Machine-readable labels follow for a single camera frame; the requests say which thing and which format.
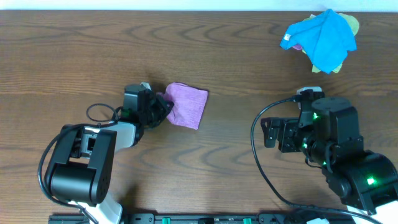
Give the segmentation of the purple microfibre cloth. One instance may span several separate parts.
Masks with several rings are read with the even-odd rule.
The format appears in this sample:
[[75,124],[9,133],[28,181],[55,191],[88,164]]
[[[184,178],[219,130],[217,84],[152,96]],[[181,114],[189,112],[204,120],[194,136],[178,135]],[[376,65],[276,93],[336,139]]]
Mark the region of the purple microfibre cloth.
[[165,93],[158,92],[174,106],[167,119],[174,125],[197,130],[208,99],[208,91],[196,89],[184,83],[171,83]]

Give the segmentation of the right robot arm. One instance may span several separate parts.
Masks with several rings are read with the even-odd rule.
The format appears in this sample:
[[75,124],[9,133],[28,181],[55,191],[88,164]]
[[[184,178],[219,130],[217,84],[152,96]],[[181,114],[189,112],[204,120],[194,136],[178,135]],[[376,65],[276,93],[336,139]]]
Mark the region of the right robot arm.
[[295,208],[334,213],[382,223],[376,215],[384,205],[397,202],[397,169],[382,154],[367,151],[359,131],[356,108],[346,98],[295,95],[286,102],[300,103],[297,118],[263,118],[258,114],[264,145],[282,153],[301,152],[309,166],[318,168],[329,188],[352,211],[301,205]]

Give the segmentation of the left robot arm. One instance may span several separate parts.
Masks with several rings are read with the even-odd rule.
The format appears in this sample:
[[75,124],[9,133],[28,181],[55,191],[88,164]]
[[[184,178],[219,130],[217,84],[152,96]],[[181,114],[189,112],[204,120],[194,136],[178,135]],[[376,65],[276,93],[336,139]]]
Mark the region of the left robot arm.
[[129,223],[129,215],[108,192],[114,155],[135,146],[173,107],[148,83],[131,84],[124,88],[123,105],[111,108],[110,119],[64,125],[40,158],[37,176],[43,194],[79,209],[86,223]]

